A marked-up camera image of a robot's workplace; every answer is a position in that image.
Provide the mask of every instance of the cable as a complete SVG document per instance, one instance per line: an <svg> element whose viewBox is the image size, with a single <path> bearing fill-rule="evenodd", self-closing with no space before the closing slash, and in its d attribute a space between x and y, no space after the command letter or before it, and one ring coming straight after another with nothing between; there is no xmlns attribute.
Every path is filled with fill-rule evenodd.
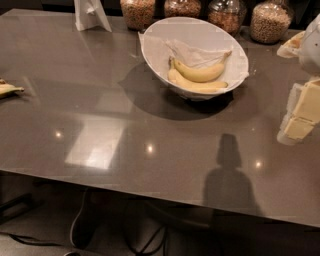
<svg viewBox="0 0 320 256"><path fill-rule="evenodd" d="M165 249L165 243L167 241L167 234L168 234L168 228L166 225L162 225L160 226L154 233L153 235L150 237L150 239L148 240L148 242L143 246L143 248L138 251L136 248L134 248L132 245L131 245L131 242L129 240L129 237L127 236L127 233L125 231L125 222L126 222L126 213L127 213L127 209L128 209L128 205L129 205L129 201L127 202L126 206L125 206L125 209L123 211L123 219L122 219L122 222L121 222L121 229L122 229L122 233L123 233L123 236L124 236L124 240L125 240L125 243L126 245L128 246L128 248L130 249L130 251L132 253L134 253L136 256L152 256L154 255L155 253L157 253L162 247ZM160 231L164 229L164 232L163 232L163 236L162 236L162 239L161 239L161 242L159 243L159 245L152 251L150 252L145 252L146 249L149 247L149 245L154 241L154 239L156 238L156 236L160 233Z"/></svg>
<svg viewBox="0 0 320 256"><path fill-rule="evenodd" d="M31 245L31 246L61 246L60 244L51 243L51 242L40 242L40 240L38 240L36 238L33 238L33 237L30 237L30 236L15 235L15 234L7 233L7 232L0 232L0 235L9 236L14 241L16 241L18 243L21 243L21 244L25 244L25 245Z"/></svg>

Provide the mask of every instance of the glass jar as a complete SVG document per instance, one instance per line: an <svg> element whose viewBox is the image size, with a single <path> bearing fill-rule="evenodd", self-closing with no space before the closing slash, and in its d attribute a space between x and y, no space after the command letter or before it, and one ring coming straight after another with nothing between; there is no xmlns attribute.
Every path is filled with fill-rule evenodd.
<svg viewBox="0 0 320 256"><path fill-rule="evenodd" d="M288 30L293 15L288 0L268 0L258 4L252 12L251 38L264 44L278 42Z"/></svg>
<svg viewBox="0 0 320 256"><path fill-rule="evenodd" d="M120 0L120 5L129 29L143 30L152 24L155 0Z"/></svg>
<svg viewBox="0 0 320 256"><path fill-rule="evenodd" d="M208 22L235 36L247 14L242 0L213 0L208 6Z"/></svg>
<svg viewBox="0 0 320 256"><path fill-rule="evenodd" d="M166 0L164 3L164 16L198 18L201 11L200 0Z"/></svg>

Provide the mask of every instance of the dark floor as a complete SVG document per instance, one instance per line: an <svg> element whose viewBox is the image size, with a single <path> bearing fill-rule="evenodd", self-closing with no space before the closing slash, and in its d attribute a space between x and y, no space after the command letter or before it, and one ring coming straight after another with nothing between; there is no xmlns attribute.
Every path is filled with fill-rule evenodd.
<svg viewBox="0 0 320 256"><path fill-rule="evenodd" d="M43 200L43 203L37 208L1 224L0 232L31 236L38 239L37 243L51 242L62 245L58 247L23 245L0 233L1 256L63 256L67 252L77 250L70 243L69 230L80 208L84 187L58 182L48 183L41 179L6 173L0 176L0 184L2 202L8 202L26 192L32 193L37 202ZM111 193L111 200L104 212L103 222L96 230L86 250L77 250L82 256L134 255L125 242L121 227L124 227L132 247L141 250L153 233L163 225L163 221L167 220L160 215L161 218L158 215L151 215L150 213L154 211L150 211L148 206L150 201L145 198L117 192L109 193ZM5 211L5 216L12 214L17 209L18 207L12 208L12 211ZM190 207L177 209L181 213L198 211ZM206 209L199 210L208 212L209 217L212 212ZM181 220L177 219L176 223L172 221L172 225L167 226L166 255L320 255L318 229L219 211L215 211L214 220L205 218L202 224L210 225L212 228L210 231L188 230L191 227L189 225L176 225ZM164 228L161 230L145 252L152 251L159 245L164 230ZM161 249L154 255L164 254Z"/></svg>

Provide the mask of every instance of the grain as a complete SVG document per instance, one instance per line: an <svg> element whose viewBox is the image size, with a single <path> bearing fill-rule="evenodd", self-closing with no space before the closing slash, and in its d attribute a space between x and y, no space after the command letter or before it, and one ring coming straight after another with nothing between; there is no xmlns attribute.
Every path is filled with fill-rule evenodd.
<svg viewBox="0 0 320 256"><path fill-rule="evenodd" d="M155 0L121 0L120 4L129 29L143 30L152 24Z"/></svg>
<svg viewBox="0 0 320 256"><path fill-rule="evenodd" d="M287 31L291 17L285 9L273 3L257 5L250 24L252 39L266 44L276 43Z"/></svg>
<svg viewBox="0 0 320 256"><path fill-rule="evenodd" d="M208 22L222 28L232 36L235 36L242 25L247 14L247 8L242 1L239 1L240 9L237 12L228 12L227 10L215 10L209 5Z"/></svg>
<svg viewBox="0 0 320 256"><path fill-rule="evenodd" d="M212 11L208 14L208 21L231 35L235 35L241 26L239 16L234 13Z"/></svg>
<svg viewBox="0 0 320 256"><path fill-rule="evenodd" d="M165 17L191 17L198 18L201 3L198 0L166 0L164 4Z"/></svg>

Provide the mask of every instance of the table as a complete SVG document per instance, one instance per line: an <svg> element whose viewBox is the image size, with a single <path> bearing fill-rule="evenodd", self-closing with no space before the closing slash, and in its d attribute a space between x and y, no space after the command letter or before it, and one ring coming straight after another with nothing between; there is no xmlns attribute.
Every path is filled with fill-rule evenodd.
<svg viewBox="0 0 320 256"><path fill-rule="evenodd" d="M250 77L195 103L152 74L121 17L112 33L74 23L0 17L1 77L26 89L0 101L1 170L320 227L319 128L296 146L276 140L289 90L308 79L279 44L243 27Z"/></svg>

